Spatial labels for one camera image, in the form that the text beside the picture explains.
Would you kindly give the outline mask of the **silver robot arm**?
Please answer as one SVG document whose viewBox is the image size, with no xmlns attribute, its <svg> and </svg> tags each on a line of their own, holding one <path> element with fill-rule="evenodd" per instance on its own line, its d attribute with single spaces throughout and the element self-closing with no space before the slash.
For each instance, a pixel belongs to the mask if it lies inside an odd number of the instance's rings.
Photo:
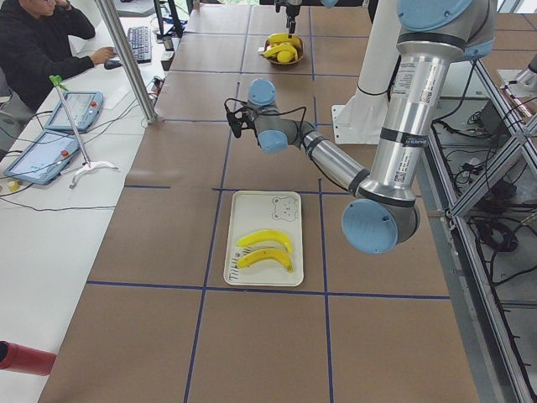
<svg viewBox="0 0 537 403">
<path fill-rule="evenodd" d="M 377 0 L 259 0 L 258 2 L 260 5 L 274 5 L 277 13 L 281 8 L 284 9 L 289 34 L 295 33 L 296 19 L 302 7 L 363 7 L 367 9 L 369 18 L 373 21 L 378 6 Z"/>
<path fill-rule="evenodd" d="M 496 7 L 494 1 L 398 3 L 401 61 L 371 169 L 358 164 L 310 123 L 282 118 L 271 81 L 251 82 L 245 119 L 260 148 L 266 153 L 289 145 L 304 150 L 320 170 L 355 196 L 341 218 L 342 231 L 354 248 L 382 254 L 417 230 L 414 169 L 427 144 L 448 69 L 452 63 L 476 60 L 492 50 Z"/>
</svg>

